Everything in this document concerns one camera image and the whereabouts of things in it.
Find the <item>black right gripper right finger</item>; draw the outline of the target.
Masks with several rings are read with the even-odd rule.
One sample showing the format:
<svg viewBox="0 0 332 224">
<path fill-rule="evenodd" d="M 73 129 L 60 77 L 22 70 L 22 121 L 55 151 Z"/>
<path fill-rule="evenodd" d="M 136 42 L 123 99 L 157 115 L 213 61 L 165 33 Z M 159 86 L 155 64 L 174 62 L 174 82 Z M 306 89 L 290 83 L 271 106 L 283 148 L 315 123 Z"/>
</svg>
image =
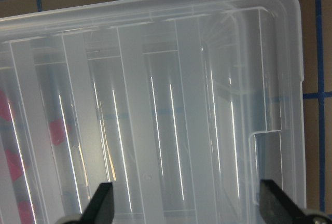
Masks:
<svg viewBox="0 0 332 224">
<path fill-rule="evenodd" d="M 273 180 L 259 185 L 259 212 L 265 223 L 327 223 L 320 211 L 299 208 Z"/>
</svg>

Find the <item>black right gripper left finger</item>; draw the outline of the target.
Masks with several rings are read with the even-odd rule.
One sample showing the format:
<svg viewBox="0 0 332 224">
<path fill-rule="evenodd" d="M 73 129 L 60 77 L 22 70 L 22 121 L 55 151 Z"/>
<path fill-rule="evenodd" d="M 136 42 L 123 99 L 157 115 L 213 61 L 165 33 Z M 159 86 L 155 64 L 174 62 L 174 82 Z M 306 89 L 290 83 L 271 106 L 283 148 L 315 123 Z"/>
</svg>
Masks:
<svg viewBox="0 0 332 224">
<path fill-rule="evenodd" d="M 60 218 L 60 223 L 113 223 L 115 203 L 113 183 L 100 183 L 82 214 Z"/>
</svg>

